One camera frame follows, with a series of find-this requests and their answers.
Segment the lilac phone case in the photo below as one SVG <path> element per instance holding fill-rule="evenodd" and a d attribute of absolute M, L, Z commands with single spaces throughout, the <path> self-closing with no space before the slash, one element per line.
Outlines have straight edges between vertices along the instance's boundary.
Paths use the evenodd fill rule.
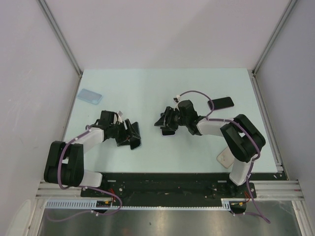
<path fill-rule="evenodd" d="M 175 131 L 172 130 L 165 130 L 162 129 L 161 130 L 162 136 L 167 137 L 167 136 L 174 136 L 175 135 Z"/>

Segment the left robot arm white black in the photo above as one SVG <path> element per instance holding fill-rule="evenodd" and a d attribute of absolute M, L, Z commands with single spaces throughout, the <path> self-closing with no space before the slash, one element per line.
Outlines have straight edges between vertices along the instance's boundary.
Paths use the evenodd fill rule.
<path fill-rule="evenodd" d="M 123 120 L 120 113 L 104 110 L 95 123 L 86 125 L 82 134 L 68 142 L 52 142 L 44 170 L 45 182 L 57 184 L 61 189 L 92 187 L 97 196 L 106 195 L 108 183 L 102 180 L 101 173 L 85 169 L 84 154 L 109 139 L 114 139 L 119 147 L 138 148 L 141 145 L 139 123 L 131 123 L 129 119 Z"/>

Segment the teal cased black phone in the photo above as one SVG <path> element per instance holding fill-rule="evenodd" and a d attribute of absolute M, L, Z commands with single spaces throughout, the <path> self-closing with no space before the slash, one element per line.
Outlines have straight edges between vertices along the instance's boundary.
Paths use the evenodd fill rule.
<path fill-rule="evenodd" d="M 138 122 L 130 123 L 128 121 L 126 124 L 127 124 L 128 141 L 129 141 L 130 149 L 134 150 L 140 147 L 141 145 L 139 123 Z"/>

